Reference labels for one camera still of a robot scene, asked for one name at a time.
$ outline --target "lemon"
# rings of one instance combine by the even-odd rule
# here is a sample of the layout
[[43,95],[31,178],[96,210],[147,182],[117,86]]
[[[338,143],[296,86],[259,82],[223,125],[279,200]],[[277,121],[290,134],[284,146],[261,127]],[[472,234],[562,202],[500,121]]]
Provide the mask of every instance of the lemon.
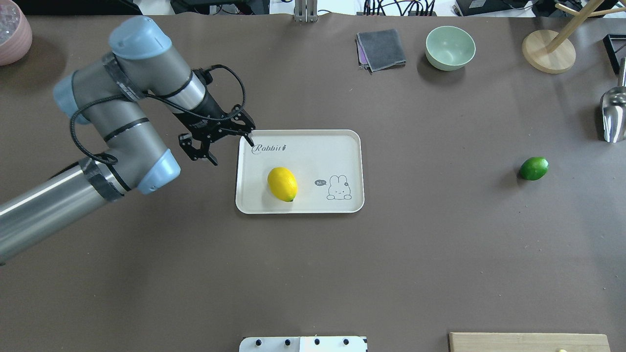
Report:
[[529,181],[542,178],[548,172],[548,161],[544,157],[533,157],[526,160],[520,168],[520,176]]
[[283,202],[293,202],[298,193],[298,183],[295,176],[286,167],[275,167],[267,175],[267,184],[272,194]]

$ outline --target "pink bowl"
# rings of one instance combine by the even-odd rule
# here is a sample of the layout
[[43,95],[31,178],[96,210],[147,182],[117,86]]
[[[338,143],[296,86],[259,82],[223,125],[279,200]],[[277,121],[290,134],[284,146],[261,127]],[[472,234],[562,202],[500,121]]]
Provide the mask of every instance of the pink bowl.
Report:
[[0,5],[14,5],[19,11],[19,24],[15,33],[0,44],[0,66],[14,63],[26,55],[33,43],[33,32],[19,6],[11,0],[0,0]]

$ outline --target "mint green bowl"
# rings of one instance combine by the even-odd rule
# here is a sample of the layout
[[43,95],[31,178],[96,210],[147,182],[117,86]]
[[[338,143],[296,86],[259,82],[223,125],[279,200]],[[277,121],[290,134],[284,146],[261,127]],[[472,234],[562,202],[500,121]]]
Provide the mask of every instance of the mint green bowl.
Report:
[[461,28],[437,27],[426,37],[426,58],[431,65],[440,70],[458,70],[470,62],[474,54],[476,44]]

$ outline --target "rabbit illustration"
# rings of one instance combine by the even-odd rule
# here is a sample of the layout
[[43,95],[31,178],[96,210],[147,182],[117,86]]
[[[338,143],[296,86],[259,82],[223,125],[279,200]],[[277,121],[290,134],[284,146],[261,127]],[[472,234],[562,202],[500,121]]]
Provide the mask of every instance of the rabbit illustration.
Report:
[[345,175],[331,176],[331,186],[328,187],[326,199],[352,199],[348,179]]

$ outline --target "blue joint cap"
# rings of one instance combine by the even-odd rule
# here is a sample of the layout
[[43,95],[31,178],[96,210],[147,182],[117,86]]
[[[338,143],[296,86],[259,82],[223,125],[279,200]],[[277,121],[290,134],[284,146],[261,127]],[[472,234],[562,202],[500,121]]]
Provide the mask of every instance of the blue joint cap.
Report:
[[142,60],[168,51],[172,47],[172,40],[152,18],[135,16],[111,32],[109,45],[120,58]]
[[180,175],[180,166],[171,150],[167,150],[139,182],[137,189],[143,194],[150,194]]
[[[56,101],[59,109],[61,109],[61,111],[63,111],[68,117],[72,117],[72,115],[74,115],[74,113],[78,110],[76,99],[74,99],[74,88],[72,87],[72,80],[74,79],[75,73],[76,72],[74,71],[71,75],[63,78],[54,86],[54,89],[52,90],[54,101]],[[76,122],[82,125],[89,124],[89,120],[87,120],[83,114],[78,115]]]

